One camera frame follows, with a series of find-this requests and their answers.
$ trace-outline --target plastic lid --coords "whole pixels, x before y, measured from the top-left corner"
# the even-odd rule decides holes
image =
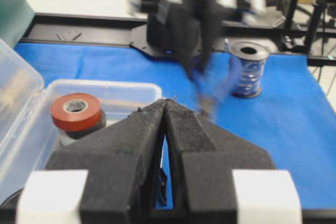
[[[43,88],[42,76],[0,39],[0,150]]]

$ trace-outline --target clear plastic container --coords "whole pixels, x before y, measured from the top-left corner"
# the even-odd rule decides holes
[[[46,90],[41,75],[0,40],[0,204],[23,188],[59,147],[51,104],[70,93],[90,93],[101,101],[110,125],[161,97],[149,83],[57,80]]]

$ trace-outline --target red tape roll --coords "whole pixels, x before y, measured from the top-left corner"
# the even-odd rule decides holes
[[[101,117],[98,98],[83,93],[58,98],[50,110],[54,125],[68,132],[87,130]]]

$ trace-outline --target green panel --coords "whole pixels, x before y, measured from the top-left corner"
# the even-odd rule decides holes
[[[0,38],[14,47],[33,16],[34,11],[26,0],[0,0]]]

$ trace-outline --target blue surface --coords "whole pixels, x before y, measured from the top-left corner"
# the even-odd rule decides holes
[[[21,43],[15,50],[46,86],[59,78],[151,82],[165,97],[197,109],[194,87],[178,64],[150,61],[134,49]],[[228,59],[215,54],[209,74],[225,76]],[[336,115],[305,57],[270,56],[261,86],[254,99],[228,96],[216,123],[267,149],[279,169],[288,169],[303,208],[335,208]]]

